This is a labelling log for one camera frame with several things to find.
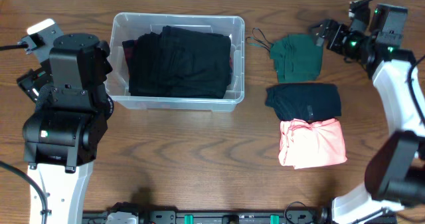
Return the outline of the dark green garment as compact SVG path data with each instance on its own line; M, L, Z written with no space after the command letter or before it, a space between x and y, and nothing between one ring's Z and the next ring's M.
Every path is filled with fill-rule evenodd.
M267 50L280 84L314 81L321 73L323 47L317 46L309 35L287 35L270 42L259 28L253 28L246 42Z

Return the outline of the dark teal garment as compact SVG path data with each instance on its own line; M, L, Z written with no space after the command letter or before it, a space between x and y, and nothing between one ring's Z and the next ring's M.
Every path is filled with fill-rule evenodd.
M281 121L317 122L341 116L341 99L334 84L279 84L266 89L265 105Z

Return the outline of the red navy plaid shirt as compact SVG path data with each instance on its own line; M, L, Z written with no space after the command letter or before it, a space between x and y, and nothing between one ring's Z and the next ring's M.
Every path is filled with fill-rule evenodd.
M133 58L133 52L137 46L137 40L127 40L122 42L122 47L124 50L124 56L127 63L127 67L131 67L131 62Z

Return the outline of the coral pink garment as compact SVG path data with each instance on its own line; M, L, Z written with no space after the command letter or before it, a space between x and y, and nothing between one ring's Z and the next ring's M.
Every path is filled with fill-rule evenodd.
M312 123L299 119L282 121L280 133L281 166L304 169L347 161L341 125L335 118Z

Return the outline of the clear plastic storage container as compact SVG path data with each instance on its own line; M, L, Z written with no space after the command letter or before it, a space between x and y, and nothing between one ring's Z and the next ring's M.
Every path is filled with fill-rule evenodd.
M224 98L147 97L132 96L129 93L129 74L122 43L136 40L146 33L160 33L165 26L222 34L230 38L232 80L226 88ZM114 17L112 26L108 61L113 71L105 81L106 91L114 102L127 109L232 112L244 100L244 32L245 22L239 16L119 13Z

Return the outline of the black garment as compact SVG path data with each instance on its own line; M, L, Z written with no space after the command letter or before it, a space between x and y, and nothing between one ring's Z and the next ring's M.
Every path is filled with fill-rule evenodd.
M222 99L231 83L231 40L165 26L138 37L129 74L132 96Z

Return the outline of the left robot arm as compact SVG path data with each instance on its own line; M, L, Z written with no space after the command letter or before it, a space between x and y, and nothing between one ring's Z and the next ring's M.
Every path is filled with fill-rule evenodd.
M106 41L86 33L23 37L41 67L17 80L36 104L23 126L30 223L81 223L97 148L114 103Z

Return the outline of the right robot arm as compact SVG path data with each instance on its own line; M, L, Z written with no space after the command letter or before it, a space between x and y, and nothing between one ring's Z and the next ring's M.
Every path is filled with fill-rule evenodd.
M367 72L382 100L389 138L369 162L364 182L336 197L316 223L396 223L396 212L424 203L424 95L418 60L400 47L405 7L352 2L350 25L325 19L309 27L313 42L353 60Z

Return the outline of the black mounting rail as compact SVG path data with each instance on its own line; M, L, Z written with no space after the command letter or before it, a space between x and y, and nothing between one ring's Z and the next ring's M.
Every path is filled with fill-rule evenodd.
M138 214L115 211L103 213L85 212L83 223L135 223L135 224L285 224L329 223L326 214L302 208L283 212L189 212L142 211Z

